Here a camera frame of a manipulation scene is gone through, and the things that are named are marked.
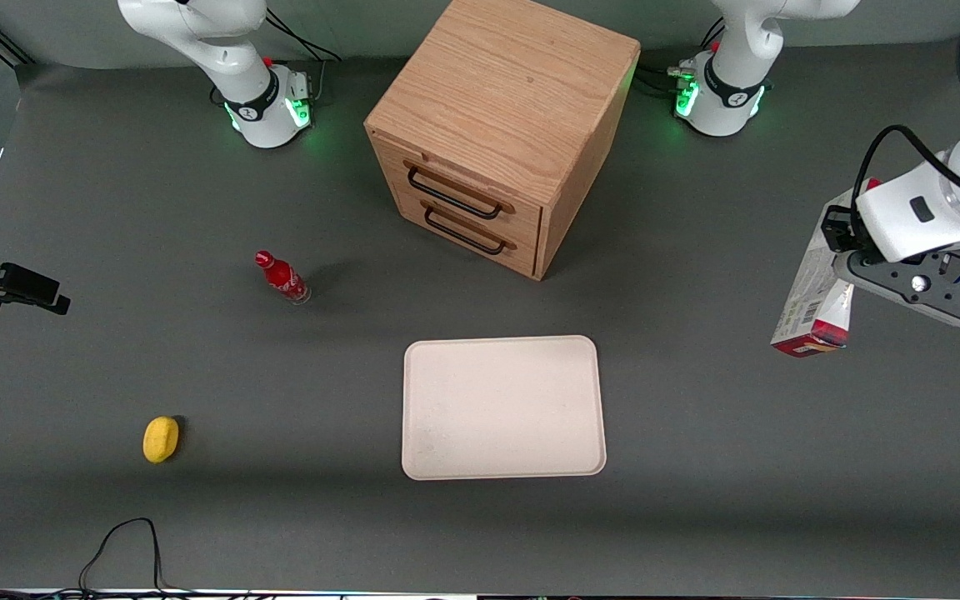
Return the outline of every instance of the wooden drawer cabinet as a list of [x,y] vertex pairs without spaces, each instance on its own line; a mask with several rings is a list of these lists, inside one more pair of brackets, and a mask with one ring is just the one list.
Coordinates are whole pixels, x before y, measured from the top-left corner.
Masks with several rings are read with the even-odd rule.
[[366,118],[397,209],[540,280],[638,57],[635,39],[529,0],[453,0]]

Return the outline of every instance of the drawer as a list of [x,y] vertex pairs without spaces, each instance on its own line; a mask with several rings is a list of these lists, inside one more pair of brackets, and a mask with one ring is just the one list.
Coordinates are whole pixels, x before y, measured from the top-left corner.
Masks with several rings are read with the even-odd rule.
[[430,197],[411,187],[392,187],[399,210],[407,220],[413,221],[428,231],[449,239],[458,246],[468,248],[500,265],[509,267],[523,276],[532,277],[536,267],[536,235],[526,242],[503,235],[492,229],[465,219],[437,205]]
[[531,277],[541,210],[477,189],[422,153],[371,137],[399,212],[423,228]]

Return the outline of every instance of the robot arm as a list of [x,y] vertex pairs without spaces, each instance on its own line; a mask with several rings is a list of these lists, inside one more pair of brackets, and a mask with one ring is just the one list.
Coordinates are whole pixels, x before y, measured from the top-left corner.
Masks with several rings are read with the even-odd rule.
[[257,30],[266,19],[264,0],[118,0],[117,5],[132,29],[191,58],[230,102],[245,103],[269,85],[269,69],[250,42],[205,42]]
[[267,66],[240,38],[266,18],[266,0],[117,0],[132,29],[197,64],[225,99],[232,125],[252,145],[275,148],[310,122],[304,72]]
[[[960,49],[957,70],[960,78]],[[948,176],[960,179],[960,141],[929,158],[857,198],[857,213],[847,215],[860,219],[860,231],[850,232],[831,213],[824,227],[829,246],[841,252],[834,266],[843,280],[960,327],[960,182]]]
[[691,80],[674,114],[700,133],[718,137],[739,132],[757,112],[763,80],[784,47],[777,19],[838,18],[858,5],[858,0],[712,2],[724,16],[723,38],[716,51],[704,49],[674,69]]

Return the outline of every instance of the wall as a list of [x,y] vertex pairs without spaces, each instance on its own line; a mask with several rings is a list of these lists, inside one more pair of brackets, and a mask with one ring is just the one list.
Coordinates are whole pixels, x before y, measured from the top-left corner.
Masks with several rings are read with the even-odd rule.
[[[639,39],[644,48],[698,44],[718,12],[704,0],[542,0]],[[407,56],[447,0],[269,0],[298,34],[351,56]],[[84,68],[187,64],[129,29],[114,0],[0,0],[0,27],[41,62]],[[786,22],[788,45],[930,42],[960,32],[960,0],[862,0],[834,22]],[[262,53],[303,52],[269,26],[252,35]]]

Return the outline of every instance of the gray table surface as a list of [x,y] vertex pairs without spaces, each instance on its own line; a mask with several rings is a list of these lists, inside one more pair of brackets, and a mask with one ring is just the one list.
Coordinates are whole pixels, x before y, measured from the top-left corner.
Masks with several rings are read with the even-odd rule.
[[[396,213],[362,120],[401,61],[328,66],[316,127],[274,151],[197,69],[26,72],[0,262],[73,305],[0,314],[0,586],[72,583],[142,515],[185,588],[960,597],[960,330],[862,293],[849,349],[769,347],[873,134],[960,138],[953,56],[789,49],[734,139],[633,92],[542,283]],[[892,142],[873,171],[917,162]],[[264,286],[260,248],[312,280],[306,307]],[[599,350],[601,474],[403,475],[408,344],[576,333]],[[153,467],[159,414],[189,432]],[[149,568],[129,529],[92,584]]]

